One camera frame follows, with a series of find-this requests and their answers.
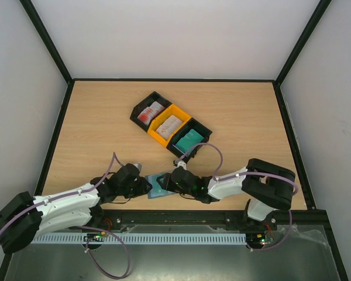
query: black metal frame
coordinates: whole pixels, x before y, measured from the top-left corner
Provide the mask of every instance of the black metal frame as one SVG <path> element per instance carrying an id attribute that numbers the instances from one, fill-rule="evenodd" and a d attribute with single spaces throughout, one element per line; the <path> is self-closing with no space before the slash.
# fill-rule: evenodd
<path id="1" fill-rule="evenodd" d="M 348 280 L 347 274 L 339 254 L 339 250 L 332 232 L 331 225 L 329 223 L 326 211 L 317 210 L 315 201 L 312 195 L 312 191 L 307 179 L 307 174 L 304 169 L 304 165 L 299 152 L 299 147 L 294 135 L 294 131 L 291 125 L 290 117 L 288 115 L 284 98 L 281 92 L 281 84 L 284 81 L 286 75 L 290 71 L 291 67 L 295 63 L 297 57 L 301 53 L 301 50 L 305 46 L 307 40 L 315 29 L 317 23 L 320 21 L 322 15 L 325 13 L 331 0 L 320 0 L 318 6 L 313 12 L 310 20 L 308 21 L 304 31 L 294 46 L 289 58 L 287 59 L 284 67 L 276 80 L 243 80 L 243 79 L 144 79 L 144 78 L 121 78 L 121 79 L 107 79 L 107 78 L 75 78 L 72 79 L 63 60 L 58 53 L 55 45 L 52 42 L 41 18 L 35 10 L 31 0 L 20 0 L 25 11 L 27 12 L 30 20 L 33 22 L 36 30 L 46 45 L 50 55 L 54 59 L 58 69 L 66 80 L 68 87 L 64 97 L 64 102 L 60 110 L 60 114 L 57 119 L 56 127 L 53 132 L 53 136 L 50 142 L 50 146 L 44 161 L 42 172 L 39 178 L 39 182 L 36 187 L 35 195 L 40 195 L 43 191 L 43 187 L 48 175 L 49 167 L 52 161 L 53 153 L 56 148 L 56 143 L 59 138 L 61 127 L 66 114 L 68 102 L 70 100 L 71 93 L 73 91 L 75 81 L 171 81 L 171 82 L 261 82 L 261 83 L 272 83 L 274 92 L 276 94 L 278 106 L 283 119 L 285 131 L 290 144 L 292 156 L 295 161 L 299 180 L 301 182 L 302 192 L 307 204 L 306 211 L 293 211 L 293 221 L 300 225 L 323 225 L 328 242 L 332 248 L 333 257 L 339 272 L 341 280 Z M 107 217 L 109 217 L 116 225 L 120 227 L 122 224 L 132 225 L 134 224 L 206 224 L 213 225 L 215 227 L 224 227 L 229 230 L 239 230 L 240 224 L 237 224 L 237 218 L 242 217 L 243 211 L 141 211 L 141 210 L 107 210 L 105 211 Z M 276 211 L 272 214 L 276 220 L 276 224 L 288 224 L 288 212 Z M 0 268 L 0 280 L 4 280 L 6 272 L 9 267 L 11 255 L 5 255 Z"/>

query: gray wall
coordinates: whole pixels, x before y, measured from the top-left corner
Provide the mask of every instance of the gray wall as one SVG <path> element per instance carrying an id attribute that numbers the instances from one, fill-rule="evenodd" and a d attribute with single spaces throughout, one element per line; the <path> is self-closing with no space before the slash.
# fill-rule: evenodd
<path id="1" fill-rule="evenodd" d="M 20 2 L 0 0 L 0 210 L 34 192 L 65 90 Z"/>
<path id="2" fill-rule="evenodd" d="M 351 0 L 332 1 L 282 89 L 351 279 Z"/>
<path id="3" fill-rule="evenodd" d="M 275 79 L 319 0 L 33 0 L 72 77 Z"/>

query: wooden table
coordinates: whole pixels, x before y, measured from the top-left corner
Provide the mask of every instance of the wooden table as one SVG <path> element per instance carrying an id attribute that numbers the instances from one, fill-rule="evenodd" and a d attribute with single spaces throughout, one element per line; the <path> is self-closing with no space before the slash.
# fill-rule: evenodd
<path id="1" fill-rule="evenodd" d="M 152 91 L 213 131 L 209 143 L 224 156 L 220 175 L 241 169 L 254 157 L 295 171 L 271 83 L 76 81 L 43 194 L 74 189 L 103 175 L 113 151 L 123 163 L 140 162 L 141 175 L 172 170 L 176 157 L 129 119 L 133 107 Z M 210 176 L 218 163 L 218 153 L 202 147 L 188 170 Z M 248 198 L 237 195 L 203 204 L 177 194 L 150 200 L 145 195 L 103 208 L 243 210 Z M 307 209 L 301 191 L 293 198 L 292 209 Z"/>

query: plastic container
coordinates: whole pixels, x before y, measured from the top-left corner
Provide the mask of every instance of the plastic container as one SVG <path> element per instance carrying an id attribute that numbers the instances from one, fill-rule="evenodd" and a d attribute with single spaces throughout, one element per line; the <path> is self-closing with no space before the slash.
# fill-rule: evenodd
<path id="1" fill-rule="evenodd" d="M 148 125 L 143 123 L 140 119 L 138 119 L 139 114 L 151 106 L 153 102 L 157 101 L 161 104 L 164 109 L 158 112 Z M 164 121 L 170 117 L 170 115 L 174 115 L 178 119 L 182 121 L 182 124 L 176 129 L 168 139 L 164 139 L 160 136 L 156 129 L 164 123 Z M 153 92 L 148 97 L 146 97 L 143 101 L 137 104 L 131 115 L 130 120 L 132 120 L 135 124 L 140 126 L 144 131 L 146 131 L 150 136 L 152 136 L 158 143 L 167 148 L 171 153 L 176 155 L 177 157 L 182 156 L 184 153 L 176 147 L 177 142 L 183 138 L 191 129 L 195 130 L 198 134 L 200 134 L 203 139 L 201 142 L 208 142 L 209 136 L 212 131 L 209 130 L 206 126 L 195 120 L 191 117 L 191 115 L 184 112 L 178 106 L 172 104 L 170 101 L 162 97 L 159 93 Z M 200 146 L 195 148 L 188 156 L 186 156 L 183 161 L 186 163 L 190 158 L 195 157 L 197 151 L 200 149 Z"/>

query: black wire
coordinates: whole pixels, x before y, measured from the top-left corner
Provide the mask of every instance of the black wire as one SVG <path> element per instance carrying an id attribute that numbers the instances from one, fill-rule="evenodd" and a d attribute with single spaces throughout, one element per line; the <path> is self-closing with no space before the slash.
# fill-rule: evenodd
<path id="1" fill-rule="evenodd" d="M 109 202 L 110 204 L 126 204 L 127 202 L 129 202 L 131 200 L 131 198 L 128 199 L 128 201 L 126 202 Z"/>
<path id="2" fill-rule="evenodd" d="M 180 193 L 180 196 L 181 196 L 182 198 L 185 198 L 185 199 L 195 200 L 195 198 L 189 198 L 189 197 L 183 196 L 181 193 Z"/>

